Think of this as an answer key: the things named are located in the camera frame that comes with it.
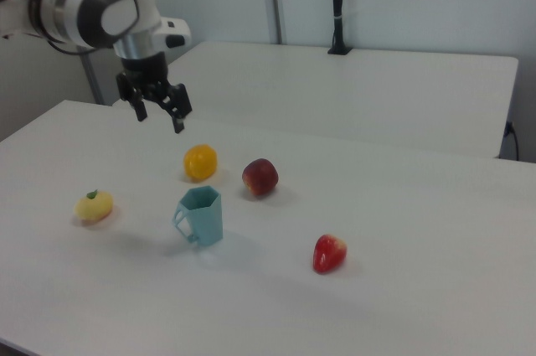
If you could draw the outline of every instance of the yellow fruit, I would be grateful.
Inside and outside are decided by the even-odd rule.
[[[218,167],[218,155],[207,144],[191,147],[184,155],[184,172],[194,180],[205,180],[212,176]]]
[[[96,222],[106,217],[114,206],[114,199],[106,191],[95,190],[78,200],[75,215],[82,220]]]

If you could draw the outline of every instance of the apple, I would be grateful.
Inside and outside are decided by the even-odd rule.
[[[245,167],[242,180],[254,195],[263,195],[274,189],[279,175],[269,160],[261,158]]]

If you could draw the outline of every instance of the light blue plastic cup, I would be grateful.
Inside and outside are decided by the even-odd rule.
[[[178,226],[185,218],[190,225],[191,235],[186,235]],[[210,186],[189,189],[178,202],[173,226],[188,243],[197,241],[199,245],[213,245],[222,240],[221,195]]]

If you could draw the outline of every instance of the red strawberry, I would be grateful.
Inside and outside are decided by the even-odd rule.
[[[346,243],[333,235],[321,236],[315,245],[312,256],[312,268],[319,274],[325,274],[339,267],[346,258]]]

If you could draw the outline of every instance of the green strawberry stem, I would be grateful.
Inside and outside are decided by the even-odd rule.
[[[95,197],[97,196],[97,191],[98,191],[98,190],[95,190],[95,191],[92,191],[91,193],[88,193],[88,194],[86,195],[86,197],[87,197],[88,199],[95,199]]]

